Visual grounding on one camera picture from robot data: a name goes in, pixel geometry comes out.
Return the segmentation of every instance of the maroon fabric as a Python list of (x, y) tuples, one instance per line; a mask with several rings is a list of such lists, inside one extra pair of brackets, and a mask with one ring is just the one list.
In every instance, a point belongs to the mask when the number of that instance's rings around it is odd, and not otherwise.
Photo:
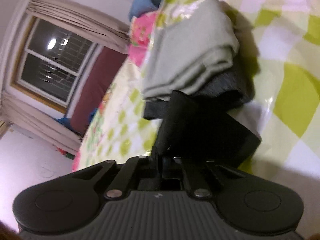
[(98, 56), (80, 99), (70, 120), (72, 128), (84, 133), (89, 124), (90, 113), (99, 106), (104, 94), (110, 86), (127, 55), (104, 47)]

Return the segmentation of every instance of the window pane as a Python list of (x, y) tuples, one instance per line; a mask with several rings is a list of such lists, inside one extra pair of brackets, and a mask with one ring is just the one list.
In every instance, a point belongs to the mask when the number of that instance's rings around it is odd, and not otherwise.
[(44, 20), (40, 20), (29, 49), (78, 72), (91, 41)]
[(21, 79), (66, 102), (75, 76), (28, 54)]

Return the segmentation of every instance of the folded black cloth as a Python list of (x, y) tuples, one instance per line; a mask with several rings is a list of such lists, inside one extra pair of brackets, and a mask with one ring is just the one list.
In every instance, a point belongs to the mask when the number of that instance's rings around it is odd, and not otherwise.
[[(245, 74), (239, 57), (234, 58), (233, 66), (215, 75), (200, 90), (191, 96), (199, 101), (215, 99), (224, 111), (239, 107), (252, 100), (254, 95), (251, 80)], [(143, 118), (152, 120), (162, 119), (168, 109), (169, 101), (158, 99), (148, 101), (144, 109)]]
[(216, 160), (237, 167), (259, 144), (260, 139), (215, 100), (198, 101), (173, 91), (154, 146), (159, 156)]

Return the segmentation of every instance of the beige curtain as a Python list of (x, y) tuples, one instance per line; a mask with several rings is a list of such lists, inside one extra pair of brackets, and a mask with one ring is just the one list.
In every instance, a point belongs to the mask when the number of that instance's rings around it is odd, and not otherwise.
[(31, 0), (26, 12), (89, 41), (127, 53), (129, 27), (92, 8), (69, 0)]
[(1, 115), (10, 122), (33, 132), (53, 145), (76, 154), (81, 141), (77, 135), (29, 104), (3, 91)]

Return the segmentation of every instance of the ribbed gray surface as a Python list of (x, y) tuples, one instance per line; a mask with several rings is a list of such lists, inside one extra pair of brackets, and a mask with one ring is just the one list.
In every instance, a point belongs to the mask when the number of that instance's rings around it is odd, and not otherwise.
[(134, 191), (108, 202), (100, 215), (78, 231), (59, 236), (22, 232), (25, 240), (301, 240), (294, 232), (281, 236), (250, 236), (226, 224), (210, 203), (184, 191)]

